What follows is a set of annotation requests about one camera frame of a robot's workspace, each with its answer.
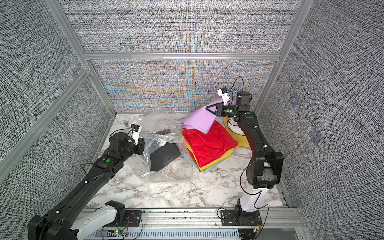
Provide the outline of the purple garment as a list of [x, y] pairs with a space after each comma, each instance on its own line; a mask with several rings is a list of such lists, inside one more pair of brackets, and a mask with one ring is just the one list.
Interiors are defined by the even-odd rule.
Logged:
[[180, 126], [183, 129], [195, 129], [198, 130], [204, 134], [207, 134], [214, 121], [216, 120], [216, 115], [210, 113], [206, 110], [207, 106], [214, 105], [217, 103], [222, 103], [223, 100], [216, 99], [209, 104], [201, 107], [197, 111], [193, 112], [192, 114], [189, 114], [187, 117], [180, 120]]

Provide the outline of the clear plastic vacuum bag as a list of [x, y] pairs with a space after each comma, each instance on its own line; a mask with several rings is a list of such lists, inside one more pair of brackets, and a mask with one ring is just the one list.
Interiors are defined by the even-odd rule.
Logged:
[[160, 105], [153, 112], [132, 122], [140, 126], [139, 138], [144, 152], [128, 160], [133, 172], [147, 184], [185, 183], [192, 181], [194, 166], [183, 145], [179, 118]]

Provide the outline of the yellow garment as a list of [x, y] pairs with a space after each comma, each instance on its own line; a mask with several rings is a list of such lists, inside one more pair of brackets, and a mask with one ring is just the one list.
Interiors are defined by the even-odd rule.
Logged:
[[[193, 151], [192, 151], [192, 148], [191, 148], [191, 146], [189, 145], [189, 143], [188, 143], [186, 140], [183, 140], [183, 146], [187, 148], [190, 158], [191, 158], [191, 155], [190, 155], [190, 154], [192, 154], [192, 156], [195, 158], [195, 155], [194, 155], [194, 153], [193, 153]], [[227, 153], [227, 154], [229, 154], [229, 153], [232, 153], [232, 154], [233, 154], [233, 152], [234, 152], [234, 149], [229, 149], [229, 150], [226, 151], [224, 154], [226, 154], [226, 153]], [[211, 162], [213, 162], [213, 161], [210, 161], [209, 163], [203, 163], [203, 164], [200, 166], [200, 164], [199, 164], [198, 161], [197, 161], [199, 167], [206, 166], [206, 165], [210, 164]]]

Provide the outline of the red striped waistband shorts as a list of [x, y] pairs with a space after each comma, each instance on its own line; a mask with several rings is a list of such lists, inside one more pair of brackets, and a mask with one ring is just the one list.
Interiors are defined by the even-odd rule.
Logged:
[[238, 146], [238, 143], [217, 121], [214, 121], [207, 134], [195, 129], [183, 129], [183, 136], [191, 146], [200, 166], [220, 158], [226, 151]]

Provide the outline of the light blue trousers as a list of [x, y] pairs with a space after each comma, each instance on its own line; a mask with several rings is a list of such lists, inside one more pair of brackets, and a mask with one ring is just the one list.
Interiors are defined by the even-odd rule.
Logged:
[[228, 159], [232, 153], [229, 153], [229, 154], [224, 154], [223, 156], [221, 156], [219, 159], [211, 162], [210, 164], [206, 165], [206, 166], [203, 166], [203, 167], [199, 167], [197, 161], [195, 160], [195, 158], [191, 155], [191, 158], [194, 162], [194, 164], [196, 165], [196, 167], [199, 169], [200, 172], [203, 172], [204, 174], [208, 173], [209, 171], [211, 171], [212, 169], [214, 169], [215, 167], [217, 167], [222, 161]]

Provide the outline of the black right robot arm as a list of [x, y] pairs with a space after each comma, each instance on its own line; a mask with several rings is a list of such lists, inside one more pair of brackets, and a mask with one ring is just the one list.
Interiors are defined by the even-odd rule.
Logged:
[[249, 218], [260, 209], [258, 204], [263, 195], [280, 183], [284, 156], [267, 142], [256, 114], [251, 112], [252, 94], [237, 92], [235, 104], [231, 105], [230, 93], [227, 88], [219, 89], [218, 95], [222, 102], [209, 105], [206, 110], [215, 116], [232, 118], [246, 136], [252, 150], [251, 160], [242, 172], [242, 175], [246, 175], [250, 189], [242, 189], [245, 194], [235, 206], [238, 219]]

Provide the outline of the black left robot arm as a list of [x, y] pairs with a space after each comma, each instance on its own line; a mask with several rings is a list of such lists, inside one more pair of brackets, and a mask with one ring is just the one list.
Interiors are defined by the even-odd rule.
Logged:
[[121, 227], [128, 223], [125, 205], [108, 201], [90, 215], [78, 219], [92, 197], [111, 180], [132, 155], [142, 155], [145, 139], [115, 133], [110, 146], [98, 158], [83, 180], [44, 216], [36, 215], [28, 223], [30, 240], [83, 240], [101, 227]]

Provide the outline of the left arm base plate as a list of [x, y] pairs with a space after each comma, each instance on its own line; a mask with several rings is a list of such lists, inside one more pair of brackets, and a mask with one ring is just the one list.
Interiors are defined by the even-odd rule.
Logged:
[[140, 210], [135, 210], [135, 211], [127, 211], [125, 210], [124, 216], [121, 214], [118, 214], [116, 219], [109, 223], [106, 224], [105, 227], [139, 227], [141, 224], [141, 216], [142, 216], [142, 211]]

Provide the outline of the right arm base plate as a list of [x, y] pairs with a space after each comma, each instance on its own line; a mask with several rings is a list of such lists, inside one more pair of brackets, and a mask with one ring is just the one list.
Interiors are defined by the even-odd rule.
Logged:
[[263, 221], [259, 211], [245, 212], [240, 210], [227, 210], [221, 208], [218, 211], [222, 226], [252, 226], [261, 227]]

